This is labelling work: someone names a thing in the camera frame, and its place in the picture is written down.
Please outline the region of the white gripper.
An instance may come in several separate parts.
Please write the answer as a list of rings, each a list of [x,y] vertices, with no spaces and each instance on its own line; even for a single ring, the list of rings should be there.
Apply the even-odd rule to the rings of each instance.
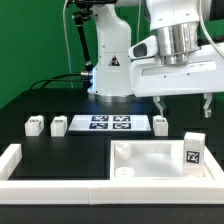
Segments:
[[[133,93],[137,97],[153,97],[153,102],[164,116],[166,105],[161,96],[205,93],[204,115],[212,115],[211,93],[224,92],[224,59],[210,45],[189,56],[189,62],[162,65],[158,58],[136,60],[130,67]]]

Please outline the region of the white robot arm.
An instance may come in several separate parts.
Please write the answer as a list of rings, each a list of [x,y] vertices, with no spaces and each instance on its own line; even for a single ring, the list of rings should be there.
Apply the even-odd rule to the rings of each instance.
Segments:
[[[105,101],[130,95],[151,97],[160,110],[162,98],[202,94],[204,113],[211,115],[215,92],[224,92],[224,41],[199,42],[205,23],[224,18],[220,0],[118,0],[140,5],[151,35],[133,45],[131,29],[115,6],[97,2],[93,15],[98,37],[98,63],[89,92]]]

